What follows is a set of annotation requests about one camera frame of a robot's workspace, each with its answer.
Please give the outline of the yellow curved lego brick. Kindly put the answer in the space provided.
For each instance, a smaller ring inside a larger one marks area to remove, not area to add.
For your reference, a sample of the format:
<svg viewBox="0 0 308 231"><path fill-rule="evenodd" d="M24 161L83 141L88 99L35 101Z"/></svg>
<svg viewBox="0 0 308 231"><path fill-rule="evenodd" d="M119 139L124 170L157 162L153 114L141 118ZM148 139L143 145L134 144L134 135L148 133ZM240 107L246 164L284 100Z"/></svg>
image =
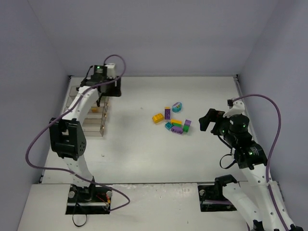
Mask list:
<svg viewBox="0 0 308 231"><path fill-rule="evenodd" d="M164 119L165 119L165 118L164 118L164 115L163 115L162 113L158 113L158 114L156 114L156 115L154 115L154 116L152 117L152 121L153 121L155 124L162 122Z"/></svg>

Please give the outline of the teal square lego brick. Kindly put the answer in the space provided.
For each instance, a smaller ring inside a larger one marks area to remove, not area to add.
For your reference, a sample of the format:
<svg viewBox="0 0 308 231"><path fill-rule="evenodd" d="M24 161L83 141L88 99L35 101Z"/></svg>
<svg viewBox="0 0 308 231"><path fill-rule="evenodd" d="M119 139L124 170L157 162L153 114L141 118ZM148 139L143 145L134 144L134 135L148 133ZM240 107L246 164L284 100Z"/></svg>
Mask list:
<svg viewBox="0 0 308 231"><path fill-rule="evenodd" d="M165 124L165 128L166 128L167 130L171 130L172 127L173 127L173 124L172 124L171 122L167 122L167 123Z"/></svg>

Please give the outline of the teal oval lego piece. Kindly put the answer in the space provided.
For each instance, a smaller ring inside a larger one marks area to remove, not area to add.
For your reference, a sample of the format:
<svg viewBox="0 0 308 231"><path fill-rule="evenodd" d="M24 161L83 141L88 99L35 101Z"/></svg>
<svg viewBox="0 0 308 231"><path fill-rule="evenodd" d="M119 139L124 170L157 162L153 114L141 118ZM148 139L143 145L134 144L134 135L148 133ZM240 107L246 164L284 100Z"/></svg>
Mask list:
<svg viewBox="0 0 308 231"><path fill-rule="evenodd" d="M182 110L182 103L181 102L176 102L175 104L172 105L172 112L178 113Z"/></svg>

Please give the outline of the purple printed lego brick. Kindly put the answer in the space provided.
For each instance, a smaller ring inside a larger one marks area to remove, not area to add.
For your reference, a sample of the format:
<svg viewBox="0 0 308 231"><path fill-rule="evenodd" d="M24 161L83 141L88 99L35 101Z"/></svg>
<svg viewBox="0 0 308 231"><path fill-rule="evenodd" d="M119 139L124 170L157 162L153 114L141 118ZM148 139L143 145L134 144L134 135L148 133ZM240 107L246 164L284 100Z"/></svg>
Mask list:
<svg viewBox="0 0 308 231"><path fill-rule="evenodd" d="M165 107L165 120L170 120L171 118L171 109L170 107Z"/></svg>

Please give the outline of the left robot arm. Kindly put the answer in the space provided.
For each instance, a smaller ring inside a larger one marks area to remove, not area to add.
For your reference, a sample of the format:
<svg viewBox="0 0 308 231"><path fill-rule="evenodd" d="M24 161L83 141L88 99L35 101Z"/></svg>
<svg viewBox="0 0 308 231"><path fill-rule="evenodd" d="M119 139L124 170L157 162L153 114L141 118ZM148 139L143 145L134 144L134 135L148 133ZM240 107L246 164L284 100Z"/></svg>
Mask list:
<svg viewBox="0 0 308 231"><path fill-rule="evenodd" d="M87 140L82 124L94 104L100 106L103 96L113 96L120 84L113 83L93 88L94 85L112 81L116 78L116 65L113 63L95 65L89 79L82 80L77 95L67 108L67 114L50 127L51 149L64 160L73 177L74 196L80 202L91 201L95 185L84 152Z"/></svg>

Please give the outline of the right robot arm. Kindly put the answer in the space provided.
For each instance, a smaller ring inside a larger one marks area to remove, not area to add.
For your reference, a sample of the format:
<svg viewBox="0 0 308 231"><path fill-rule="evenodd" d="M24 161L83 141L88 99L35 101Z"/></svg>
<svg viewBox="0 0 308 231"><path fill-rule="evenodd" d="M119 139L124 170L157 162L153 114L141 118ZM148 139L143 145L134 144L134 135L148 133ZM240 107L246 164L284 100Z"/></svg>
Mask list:
<svg viewBox="0 0 308 231"><path fill-rule="evenodd" d="M249 118L242 114L225 117L223 111L209 109L199 118L200 130L206 131L213 122L211 133L222 136L230 146L235 163L253 190L252 201L232 175L215 179L216 192L232 203L253 231L301 231L287 214L278 183L267 172L269 160L263 148L248 132Z"/></svg>

